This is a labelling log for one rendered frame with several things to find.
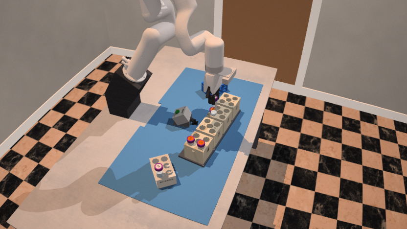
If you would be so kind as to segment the blue bench mat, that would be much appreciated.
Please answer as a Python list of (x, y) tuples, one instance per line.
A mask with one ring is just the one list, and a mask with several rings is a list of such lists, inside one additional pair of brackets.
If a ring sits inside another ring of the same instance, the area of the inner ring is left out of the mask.
[[(209, 113), (202, 91), (205, 71), (185, 68), (140, 126), (99, 184), (183, 218), (208, 225), (246, 133), (263, 84), (233, 78), (226, 93), (241, 98), (240, 113), (204, 167), (180, 158), (187, 137)], [(175, 126), (175, 109), (187, 106), (197, 121)], [(177, 184), (157, 187), (149, 158), (168, 154)]]

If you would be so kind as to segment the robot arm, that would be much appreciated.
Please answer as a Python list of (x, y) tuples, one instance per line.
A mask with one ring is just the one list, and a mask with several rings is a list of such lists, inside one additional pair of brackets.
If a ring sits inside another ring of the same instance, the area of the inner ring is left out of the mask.
[[(236, 75), (236, 68), (224, 67), (224, 41), (210, 32), (202, 30), (189, 36), (189, 18), (197, 8), (196, 0), (139, 0), (144, 20), (158, 23), (148, 27), (131, 60), (122, 59), (123, 74), (132, 82), (142, 82), (146, 70), (155, 58), (159, 47), (176, 36), (181, 50), (187, 56), (205, 52), (205, 70), (223, 76), (222, 84), (228, 85)], [(163, 18), (163, 19), (162, 19)]]

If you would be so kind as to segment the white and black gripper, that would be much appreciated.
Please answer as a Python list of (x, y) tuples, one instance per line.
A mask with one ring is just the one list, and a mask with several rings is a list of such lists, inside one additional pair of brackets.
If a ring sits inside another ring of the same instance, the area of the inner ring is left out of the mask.
[[(206, 98), (208, 98), (208, 103), (215, 105), (215, 95), (217, 95), (219, 100), (220, 86), (222, 85), (223, 76), (209, 73), (205, 70), (203, 91), (206, 92)], [(212, 94), (212, 95), (210, 95)]]

